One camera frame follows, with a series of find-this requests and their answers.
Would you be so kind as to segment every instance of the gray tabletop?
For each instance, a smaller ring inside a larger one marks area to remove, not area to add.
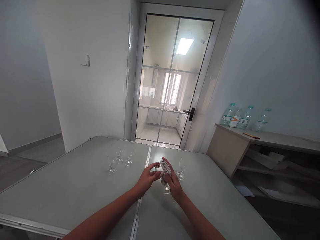
[[[107,152],[134,145],[132,165],[108,175]],[[94,137],[30,174],[0,194],[0,222],[62,237],[138,181],[149,145]],[[110,239],[130,239],[137,203],[122,217]]]
[[[162,156],[175,171],[179,160],[185,160],[183,190],[226,239],[280,239],[207,155],[152,146],[149,164]],[[163,193],[160,180],[154,182],[140,203],[134,237],[191,239],[193,234],[180,206]]]
[[[133,144],[134,162],[116,166],[108,175],[107,152]],[[219,167],[204,154],[94,137],[0,194],[0,223],[63,237],[138,181],[146,163],[164,156],[178,170],[191,201],[226,239],[279,239],[236,190]],[[122,217],[109,239],[191,239],[192,227],[171,194],[157,180]]]

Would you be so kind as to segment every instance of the hand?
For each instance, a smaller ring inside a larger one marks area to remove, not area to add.
[[[169,161],[167,159],[165,159],[164,157],[162,157],[163,160],[165,160],[170,169],[171,169],[171,177],[169,174],[165,174],[165,178],[167,183],[170,186],[170,191],[171,191],[171,195],[173,197],[173,199],[180,204],[181,201],[183,200],[184,197],[186,197],[186,194],[184,193],[184,191],[182,190],[182,187],[180,185],[179,179],[176,175],[176,173],[174,172],[172,165],[169,163]]]
[[[161,171],[152,171],[150,170],[154,167],[160,167],[160,163],[151,163],[148,167],[146,167],[137,182],[137,184],[133,187],[138,193],[140,197],[142,197],[146,191],[151,187],[151,184],[160,178]]]

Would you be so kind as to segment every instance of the ceiling light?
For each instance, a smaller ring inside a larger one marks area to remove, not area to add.
[[[186,55],[194,39],[181,38],[176,54]]]

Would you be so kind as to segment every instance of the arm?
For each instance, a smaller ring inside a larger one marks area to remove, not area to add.
[[[165,178],[170,186],[171,195],[173,199],[180,205],[184,213],[187,215],[189,221],[191,222],[197,235],[199,236],[199,239],[225,239],[184,193],[180,185],[179,179],[168,160],[164,157],[162,157],[162,159],[167,161],[171,169],[171,177],[168,174],[165,175]]]
[[[146,167],[137,184],[112,203],[108,204],[73,229],[63,240],[95,240],[106,239],[125,212],[160,178],[160,171],[150,172],[160,163],[152,163]]]

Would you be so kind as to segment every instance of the black door handle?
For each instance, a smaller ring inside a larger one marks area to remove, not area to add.
[[[192,121],[193,119],[194,110],[196,110],[196,108],[191,108],[191,112],[189,112],[188,110],[183,110],[185,113],[190,114],[189,121]]]

